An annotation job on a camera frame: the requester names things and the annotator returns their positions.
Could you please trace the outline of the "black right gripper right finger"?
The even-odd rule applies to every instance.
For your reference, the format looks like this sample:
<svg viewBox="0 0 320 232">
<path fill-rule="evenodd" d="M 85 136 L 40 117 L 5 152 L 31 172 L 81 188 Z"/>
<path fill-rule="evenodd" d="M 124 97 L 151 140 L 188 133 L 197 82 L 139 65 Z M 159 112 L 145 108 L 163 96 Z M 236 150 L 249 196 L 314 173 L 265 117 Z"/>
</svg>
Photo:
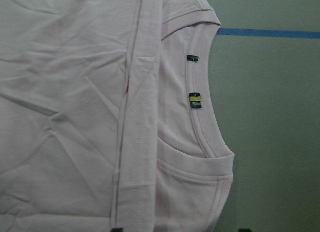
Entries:
<svg viewBox="0 0 320 232">
<path fill-rule="evenodd" d="M 250 232 L 249 228 L 240 228 L 238 232 Z"/>
</svg>

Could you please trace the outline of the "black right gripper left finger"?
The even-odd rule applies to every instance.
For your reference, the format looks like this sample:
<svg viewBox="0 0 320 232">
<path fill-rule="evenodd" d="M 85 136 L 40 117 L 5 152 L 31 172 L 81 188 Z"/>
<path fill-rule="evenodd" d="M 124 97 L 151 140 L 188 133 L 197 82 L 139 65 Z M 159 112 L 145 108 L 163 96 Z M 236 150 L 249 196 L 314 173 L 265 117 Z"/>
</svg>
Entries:
<svg viewBox="0 0 320 232">
<path fill-rule="evenodd" d="M 124 232 L 123 228 L 112 228 L 111 232 Z"/>
</svg>

